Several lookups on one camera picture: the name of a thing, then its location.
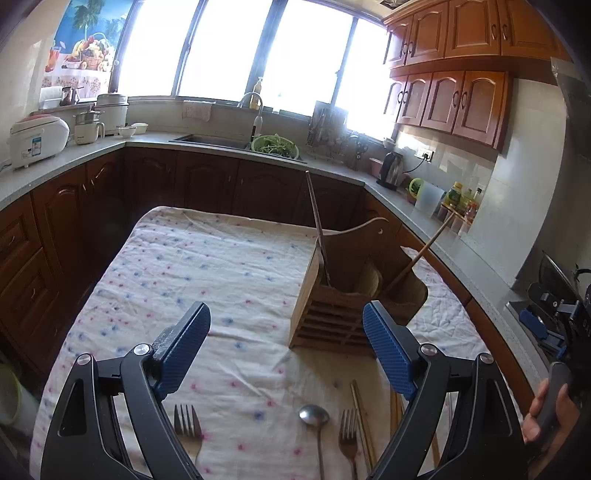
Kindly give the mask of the white small blender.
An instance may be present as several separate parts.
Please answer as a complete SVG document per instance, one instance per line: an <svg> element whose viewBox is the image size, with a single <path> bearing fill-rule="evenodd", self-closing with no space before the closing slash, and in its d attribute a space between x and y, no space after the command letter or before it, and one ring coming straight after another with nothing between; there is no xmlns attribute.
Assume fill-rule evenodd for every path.
<svg viewBox="0 0 591 480"><path fill-rule="evenodd" d="M105 125L101 122L101 112L88 110L74 116L74 142L87 145L105 136Z"/></svg>

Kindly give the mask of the metal fork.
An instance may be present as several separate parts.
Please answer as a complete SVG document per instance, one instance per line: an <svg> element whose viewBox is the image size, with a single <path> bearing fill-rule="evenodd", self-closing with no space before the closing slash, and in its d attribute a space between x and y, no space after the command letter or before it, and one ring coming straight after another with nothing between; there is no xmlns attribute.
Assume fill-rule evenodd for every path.
<svg viewBox="0 0 591 480"><path fill-rule="evenodd" d="M339 450L349 462L351 479L358 480L359 474L356 469L356 453L358 453L358 439L356 439L356 415L353 409L342 411L339 420Z"/></svg>
<svg viewBox="0 0 591 480"><path fill-rule="evenodd" d="M173 407L173 428L188 455L197 463L204 434L197 417L197 410L192 405L177 404Z"/></svg>

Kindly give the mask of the white spotted tablecloth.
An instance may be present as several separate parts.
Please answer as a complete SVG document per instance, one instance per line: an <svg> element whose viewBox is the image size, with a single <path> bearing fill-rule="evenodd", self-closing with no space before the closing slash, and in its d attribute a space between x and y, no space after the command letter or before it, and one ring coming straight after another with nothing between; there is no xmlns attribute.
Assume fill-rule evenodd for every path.
<svg viewBox="0 0 591 480"><path fill-rule="evenodd" d="M126 354L175 324L195 302L211 330L179 390L164 403L192 405L204 434L197 469L207 479L315 479L315 431L304 405L329 413L322 428L325 478L347 479L339 417L356 380L377 451L391 438L391 388L366 356L290 349L290 318L315 247L311 229L158 207L135 225L66 335L37 414L30 471L40 473L51 417L84 352Z"/></svg>

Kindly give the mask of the wooden utensil holder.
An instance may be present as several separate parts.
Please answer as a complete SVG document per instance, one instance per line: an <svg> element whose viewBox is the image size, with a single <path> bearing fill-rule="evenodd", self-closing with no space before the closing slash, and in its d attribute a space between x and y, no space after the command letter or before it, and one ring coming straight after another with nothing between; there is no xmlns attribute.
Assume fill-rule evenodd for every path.
<svg viewBox="0 0 591 480"><path fill-rule="evenodd" d="M406 326L428 298L427 286L412 272L394 225L383 217L315 244L290 319L290 348L372 356L363 307L378 300L391 318Z"/></svg>

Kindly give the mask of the metal spoon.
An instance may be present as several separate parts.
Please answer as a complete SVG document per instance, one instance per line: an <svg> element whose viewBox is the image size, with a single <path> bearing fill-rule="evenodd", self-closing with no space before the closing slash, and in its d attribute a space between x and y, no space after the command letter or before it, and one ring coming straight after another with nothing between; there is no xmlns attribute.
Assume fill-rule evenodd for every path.
<svg viewBox="0 0 591 480"><path fill-rule="evenodd" d="M315 431L318 452L318 474L321 480L325 480L324 455L322 454L322 428L329 423L329 413L321 406L307 404L298 410L297 416L305 425Z"/></svg>

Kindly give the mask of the black electric kettle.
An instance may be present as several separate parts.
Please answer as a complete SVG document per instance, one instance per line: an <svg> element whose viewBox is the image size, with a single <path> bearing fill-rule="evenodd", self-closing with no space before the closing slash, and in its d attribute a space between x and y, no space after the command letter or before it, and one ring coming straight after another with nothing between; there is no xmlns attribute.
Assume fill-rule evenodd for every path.
<svg viewBox="0 0 591 480"><path fill-rule="evenodd" d="M404 156L397 152L389 152L384 159L377 177L377 184L396 191L404 175Z"/></svg>

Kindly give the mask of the white rice cooker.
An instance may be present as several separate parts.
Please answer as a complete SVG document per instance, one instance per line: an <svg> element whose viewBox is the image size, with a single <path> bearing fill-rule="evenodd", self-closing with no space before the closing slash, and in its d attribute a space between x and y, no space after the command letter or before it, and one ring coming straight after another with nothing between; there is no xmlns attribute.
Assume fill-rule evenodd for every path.
<svg viewBox="0 0 591 480"><path fill-rule="evenodd" d="M11 127L7 140L12 168L27 168L59 154L69 135L69 126L59 117L39 114L21 119Z"/></svg>

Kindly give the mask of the wooden cabinets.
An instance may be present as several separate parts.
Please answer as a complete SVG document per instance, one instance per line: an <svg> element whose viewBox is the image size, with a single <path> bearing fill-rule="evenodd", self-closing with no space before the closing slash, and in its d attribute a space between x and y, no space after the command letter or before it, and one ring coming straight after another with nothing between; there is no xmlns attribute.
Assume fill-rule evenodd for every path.
<svg viewBox="0 0 591 480"><path fill-rule="evenodd" d="M527 1L406 1L384 18L399 125L501 150L516 79L552 83L565 43Z"/></svg>
<svg viewBox="0 0 591 480"><path fill-rule="evenodd" d="M60 306L51 321L71 322L139 218L157 206L186 207L344 231L386 218L404 247L420 248L418 224L384 196L317 174L231 156L124 147L67 168L1 210L1 281L21 279L41 261L35 300Z"/></svg>

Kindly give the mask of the white plastic pitcher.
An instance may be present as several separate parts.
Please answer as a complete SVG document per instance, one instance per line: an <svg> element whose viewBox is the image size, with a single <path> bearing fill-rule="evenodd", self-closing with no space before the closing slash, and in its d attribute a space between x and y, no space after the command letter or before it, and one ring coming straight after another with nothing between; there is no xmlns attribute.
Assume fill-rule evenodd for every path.
<svg viewBox="0 0 591 480"><path fill-rule="evenodd" d="M415 207L428 217L439 208L445 191L421 178L414 178L409 184L409 192L415 196Z"/></svg>

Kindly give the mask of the kitchen sink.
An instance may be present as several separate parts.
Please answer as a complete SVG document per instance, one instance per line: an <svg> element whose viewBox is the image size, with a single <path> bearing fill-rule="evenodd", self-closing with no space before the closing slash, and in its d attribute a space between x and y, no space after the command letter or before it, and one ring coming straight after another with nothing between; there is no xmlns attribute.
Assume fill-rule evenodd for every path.
<svg viewBox="0 0 591 480"><path fill-rule="evenodd" d="M235 150L252 151L250 149L250 143L252 143L252 141L246 142L245 140L235 140L235 139L214 137L214 136L198 136L198 135L191 134L191 135L184 135L181 137L174 138L174 139L172 139L172 142L207 145L207 146L223 147L223 148L235 149ZM297 159L294 159L294 161L301 161L301 153Z"/></svg>

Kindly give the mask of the upper wooden cabinets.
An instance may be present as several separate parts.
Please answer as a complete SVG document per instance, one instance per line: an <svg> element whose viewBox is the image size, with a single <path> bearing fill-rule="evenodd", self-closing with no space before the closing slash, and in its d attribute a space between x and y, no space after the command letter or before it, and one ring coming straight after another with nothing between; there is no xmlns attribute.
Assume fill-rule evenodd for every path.
<svg viewBox="0 0 591 480"><path fill-rule="evenodd" d="M527 1L406 1L384 18L399 125L501 150L516 79L552 83L565 43Z"/></svg>

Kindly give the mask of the lower wooden cabinets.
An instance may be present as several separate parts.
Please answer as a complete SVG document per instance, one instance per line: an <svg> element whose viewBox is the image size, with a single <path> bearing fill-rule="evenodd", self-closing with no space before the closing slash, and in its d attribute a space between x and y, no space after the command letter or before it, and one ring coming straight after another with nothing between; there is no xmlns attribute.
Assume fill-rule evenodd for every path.
<svg viewBox="0 0 591 480"><path fill-rule="evenodd" d="M71 322L139 218L157 206L186 207L344 231L386 218L404 247L420 248L418 224L384 196L317 174L231 156L124 147L67 168L1 210L1 281L21 279L41 261L35 300L60 306L51 321Z"/></svg>

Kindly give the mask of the white steamer pot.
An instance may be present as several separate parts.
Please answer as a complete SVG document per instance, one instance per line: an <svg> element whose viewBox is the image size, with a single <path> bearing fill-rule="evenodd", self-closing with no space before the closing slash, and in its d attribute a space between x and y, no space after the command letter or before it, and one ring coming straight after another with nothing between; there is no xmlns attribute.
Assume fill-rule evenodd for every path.
<svg viewBox="0 0 591 480"><path fill-rule="evenodd" d="M96 99L95 109L100 112L100 121L105 126L105 135L118 133L126 125L128 97L119 93L100 94Z"/></svg>

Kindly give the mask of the metal chopstick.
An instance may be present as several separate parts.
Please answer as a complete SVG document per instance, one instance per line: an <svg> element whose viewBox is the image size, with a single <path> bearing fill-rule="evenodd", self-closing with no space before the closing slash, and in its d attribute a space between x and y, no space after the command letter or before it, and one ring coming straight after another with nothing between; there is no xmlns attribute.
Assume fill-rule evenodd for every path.
<svg viewBox="0 0 591 480"><path fill-rule="evenodd" d="M320 211L318 210L317 198L315 197L315 189L314 189L314 184L312 183L312 179L311 179L311 172L308 170L305 170L304 176L305 176L305 179L307 180L308 195L310 195L310 200L311 200L312 216L314 216L315 229L317 229L317 234L318 234L318 245L320 246L320 250L321 250L322 265L324 265L325 282L327 283L328 286L332 286L331 276L329 275L329 261L328 261L327 249L325 249L325 235L324 235L324 230L322 230L322 220L321 220L321 216L320 216Z"/></svg>

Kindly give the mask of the tropical fruit poster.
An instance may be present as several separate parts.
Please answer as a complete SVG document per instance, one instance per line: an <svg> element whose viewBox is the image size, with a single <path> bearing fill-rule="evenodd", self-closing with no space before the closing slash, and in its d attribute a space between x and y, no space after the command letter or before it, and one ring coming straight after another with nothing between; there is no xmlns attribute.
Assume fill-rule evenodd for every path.
<svg viewBox="0 0 591 480"><path fill-rule="evenodd" d="M42 101L58 98L64 87L81 100L108 89L117 46L133 3L120 0L71 1L57 28L41 83Z"/></svg>

